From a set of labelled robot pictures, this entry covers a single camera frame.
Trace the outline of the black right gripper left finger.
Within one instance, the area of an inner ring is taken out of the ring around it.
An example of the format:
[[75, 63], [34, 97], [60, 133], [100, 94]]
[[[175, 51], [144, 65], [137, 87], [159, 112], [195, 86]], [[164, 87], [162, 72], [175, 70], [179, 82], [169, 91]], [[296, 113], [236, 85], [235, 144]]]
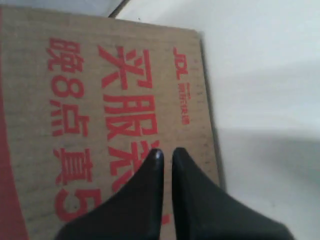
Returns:
[[153, 148], [133, 177], [96, 209], [67, 223], [57, 240], [158, 240], [164, 198], [164, 154]]

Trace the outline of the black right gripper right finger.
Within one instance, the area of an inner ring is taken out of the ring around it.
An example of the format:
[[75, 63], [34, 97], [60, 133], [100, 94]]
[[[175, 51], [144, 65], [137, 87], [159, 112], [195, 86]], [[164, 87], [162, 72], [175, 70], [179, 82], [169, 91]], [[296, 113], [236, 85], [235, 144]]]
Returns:
[[178, 240], [292, 240], [288, 228], [235, 200], [187, 150], [172, 154], [172, 205]]

